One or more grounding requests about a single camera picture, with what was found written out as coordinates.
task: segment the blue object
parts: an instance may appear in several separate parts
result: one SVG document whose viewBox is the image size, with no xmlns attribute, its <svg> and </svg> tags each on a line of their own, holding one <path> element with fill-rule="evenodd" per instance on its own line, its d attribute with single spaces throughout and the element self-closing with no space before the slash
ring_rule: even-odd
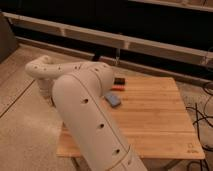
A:
<svg viewBox="0 0 213 171">
<path fill-rule="evenodd" d="M 104 98 L 109 102 L 111 107 L 116 107 L 121 104 L 121 100 L 112 92 L 108 92 L 104 95 Z"/>
</svg>

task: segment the black wall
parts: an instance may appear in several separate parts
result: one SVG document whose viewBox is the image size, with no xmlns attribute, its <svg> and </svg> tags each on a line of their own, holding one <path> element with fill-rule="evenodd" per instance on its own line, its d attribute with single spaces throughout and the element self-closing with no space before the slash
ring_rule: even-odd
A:
<svg viewBox="0 0 213 171">
<path fill-rule="evenodd" d="M 207 50 L 213 13 L 127 0 L 7 0 L 3 11 Z"/>
</svg>

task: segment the wooden tabletop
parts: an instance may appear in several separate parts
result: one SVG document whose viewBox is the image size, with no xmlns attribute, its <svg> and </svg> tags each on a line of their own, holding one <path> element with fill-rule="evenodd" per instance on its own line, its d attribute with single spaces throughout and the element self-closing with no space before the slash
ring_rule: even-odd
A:
<svg viewBox="0 0 213 171">
<path fill-rule="evenodd" d="M 122 105 L 114 109 L 104 99 L 103 105 L 142 158 L 205 157 L 172 78 L 126 77 L 125 91 L 114 93 L 121 98 Z M 57 155 L 81 156 L 64 125 L 59 137 Z"/>
</svg>

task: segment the gray floor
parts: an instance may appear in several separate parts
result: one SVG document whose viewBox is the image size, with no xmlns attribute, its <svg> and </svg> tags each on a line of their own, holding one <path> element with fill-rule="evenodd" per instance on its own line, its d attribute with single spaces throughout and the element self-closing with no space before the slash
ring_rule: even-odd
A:
<svg viewBox="0 0 213 171">
<path fill-rule="evenodd" d="M 75 170 L 69 158 L 56 156 L 61 119 L 56 110 L 48 105 L 38 93 L 33 79 L 24 72 L 24 65 L 32 59 L 47 54 L 56 62 L 82 61 L 83 59 L 22 45 L 13 55 L 0 64 L 0 170 Z M 142 75 L 139 72 L 114 67 L 118 76 Z M 186 106 L 197 102 L 202 111 L 208 96 L 200 87 L 177 82 Z M 207 107 L 213 113 L 213 103 Z M 189 111 L 192 120 L 195 114 Z M 212 128 L 201 124 L 202 142 L 213 146 Z M 213 155 L 206 153 L 207 161 L 213 169 Z M 79 160 L 82 170 L 88 170 L 86 163 Z M 172 170 L 186 170 L 189 161 L 182 161 Z M 165 161 L 146 162 L 149 168 L 162 166 Z"/>
</svg>

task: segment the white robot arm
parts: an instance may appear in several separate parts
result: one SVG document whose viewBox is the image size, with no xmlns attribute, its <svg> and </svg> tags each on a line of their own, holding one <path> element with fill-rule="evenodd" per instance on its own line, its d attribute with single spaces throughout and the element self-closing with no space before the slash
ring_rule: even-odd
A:
<svg viewBox="0 0 213 171">
<path fill-rule="evenodd" d="M 50 97 L 52 89 L 58 113 L 92 170 L 147 170 L 101 105 L 101 97 L 114 82 L 109 65 L 100 62 L 56 65 L 50 57 L 43 56 L 28 63 L 26 71 L 38 80 L 44 97 Z"/>
</svg>

